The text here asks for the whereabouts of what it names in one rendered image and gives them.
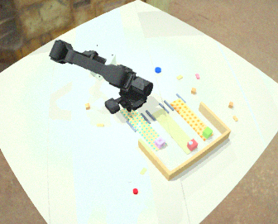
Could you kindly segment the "pale yellow flat strip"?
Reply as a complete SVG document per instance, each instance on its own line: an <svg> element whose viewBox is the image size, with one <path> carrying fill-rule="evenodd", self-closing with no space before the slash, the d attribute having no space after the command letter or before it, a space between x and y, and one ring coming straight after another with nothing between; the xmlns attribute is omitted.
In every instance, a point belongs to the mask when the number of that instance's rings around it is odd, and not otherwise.
<svg viewBox="0 0 278 224"><path fill-rule="evenodd" d="M171 119L170 115L162 108L161 110L152 113L152 116L160 123L163 124Z"/></svg>

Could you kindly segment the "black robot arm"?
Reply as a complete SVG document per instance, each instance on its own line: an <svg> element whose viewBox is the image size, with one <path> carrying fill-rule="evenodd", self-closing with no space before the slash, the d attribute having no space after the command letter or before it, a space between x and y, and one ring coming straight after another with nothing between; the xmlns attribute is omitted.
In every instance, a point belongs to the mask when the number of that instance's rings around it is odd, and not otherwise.
<svg viewBox="0 0 278 224"><path fill-rule="evenodd" d="M88 71L93 71L96 74L103 76L105 81L115 88L119 88L128 92L131 89L132 93L126 93L123 101L127 102L133 111L146 102L147 97L151 94L154 84L140 76L136 76L137 72L122 64L117 66L114 64L105 64L106 59L98 56L96 50L78 52L73 46L63 40L55 41L51 52L50 59L61 64L76 64Z"/></svg>

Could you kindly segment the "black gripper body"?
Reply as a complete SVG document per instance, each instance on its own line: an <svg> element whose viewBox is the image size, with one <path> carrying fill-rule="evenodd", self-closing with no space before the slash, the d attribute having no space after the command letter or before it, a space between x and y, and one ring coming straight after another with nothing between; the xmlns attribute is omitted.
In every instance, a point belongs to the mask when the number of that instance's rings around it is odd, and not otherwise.
<svg viewBox="0 0 278 224"><path fill-rule="evenodd" d="M129 93L132 93L133 91L131 89L128 90ZM114 98L109 98L108 100L105 101L105 107L107 108L107 110L111 113L114 114L116 112L119 112L120 110L120 106L119 104L121 104L123 107L125 107L126 105L128 105L127 102L123 101L123 97L126 93L128 93L126 91L123 91L120 89L120 92L118 92L118 94L120 95L120 98L114 99Z"/></svg>

